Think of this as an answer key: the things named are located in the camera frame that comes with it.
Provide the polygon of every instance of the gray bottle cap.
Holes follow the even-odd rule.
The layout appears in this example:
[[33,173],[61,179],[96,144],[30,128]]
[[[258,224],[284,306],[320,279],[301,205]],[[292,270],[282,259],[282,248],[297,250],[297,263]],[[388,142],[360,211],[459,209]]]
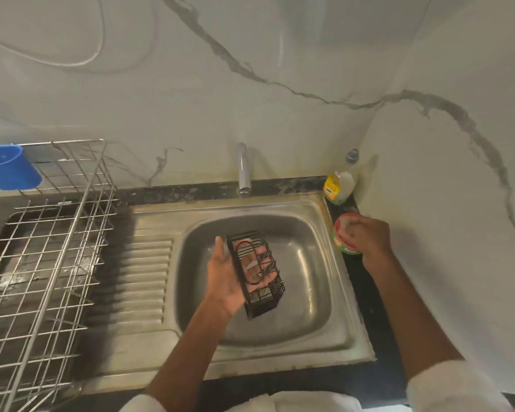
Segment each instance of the gray bottle cap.
[[345,155],[345,163],[348,165],[354,165],[358,162],[358,149],[351,149]]

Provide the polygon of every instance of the hand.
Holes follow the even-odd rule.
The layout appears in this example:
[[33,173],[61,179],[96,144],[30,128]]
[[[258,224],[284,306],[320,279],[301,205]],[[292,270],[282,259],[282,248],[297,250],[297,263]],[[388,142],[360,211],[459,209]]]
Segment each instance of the hand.
[[339,232],[341,239],[351,238],[347,241],[354,242],[363,253],[364,267],[374,277],[385,262],[394,258],[389,224],[363,215],[350,215],[345,220],[348,223]]
[[[265,246],[256,249],[258,254],[265,252]],[[252,283],[258,282],[258,284],[246,284],[248,293],[266,287],[277,276],[276,271],[263,277],[257,276],[271,261],[270,259],[265,259],[261,262],[261,268],[259,263],[256,263],[255,266],[247,269],[246,266],[253,264],[254,260],[256,260],[256,255],[252,252],[241,261],[247,281]],[[237,274],[234,271],[231,255],[223,254],[223,240],[221,240],[221,237],[216,237],[215,247],[207,268],[208,288],[205,299],[220,302],[227,313],[232,316],[244,304],[244,294],[242,293]]]

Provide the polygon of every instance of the stainless steel sink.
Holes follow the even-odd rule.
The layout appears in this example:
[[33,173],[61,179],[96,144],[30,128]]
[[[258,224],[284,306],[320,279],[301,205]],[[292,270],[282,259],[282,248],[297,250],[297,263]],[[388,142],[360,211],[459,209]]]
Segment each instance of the stainless steel sink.
[[206,263],[216,235],[261,229],[289,292],[277,308],[249,321],[241,309],[229,323],[223,346],[266,346],[319,330],[330,318],[327,266],[312,225],[290,215],[242,215],[206,222],[185,239],[179,262],[176,313],[184,330],[206,291]]
[[216,235],[261,229],[286,292],[272,311],[238,311],[207,379],[374,359],[319,193],[142,205],[113,220],[77,376],[83,393],[145,386],[206,290]]

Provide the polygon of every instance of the white shirt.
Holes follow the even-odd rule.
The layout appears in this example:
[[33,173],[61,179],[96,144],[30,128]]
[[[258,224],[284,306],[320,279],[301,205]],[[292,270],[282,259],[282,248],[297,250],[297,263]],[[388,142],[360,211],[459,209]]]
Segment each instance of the white shirt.
[[[436,364],[406,389],[415,412],[515,412],[486,375],[462,360]],[[332,392],[261,395],[228,412],[360,412],[357,399]],[[120,412],[166,412],[151,396],[137,395]]]

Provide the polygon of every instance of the white marble wall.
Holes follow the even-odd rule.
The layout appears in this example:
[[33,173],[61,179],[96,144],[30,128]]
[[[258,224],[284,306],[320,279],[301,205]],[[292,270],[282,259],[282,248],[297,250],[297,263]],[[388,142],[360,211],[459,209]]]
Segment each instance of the white marble wall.
[[391,91],[359,208],[391,223],[464,356],[515,393],[515,0],[433,0]]
[[[0,48],[0,142],[105,138],[120,186],[322,175],[358,146],[429,0],[101,0],[75,68]],[[0,0],[0,41],[99,45],[97,0]]]

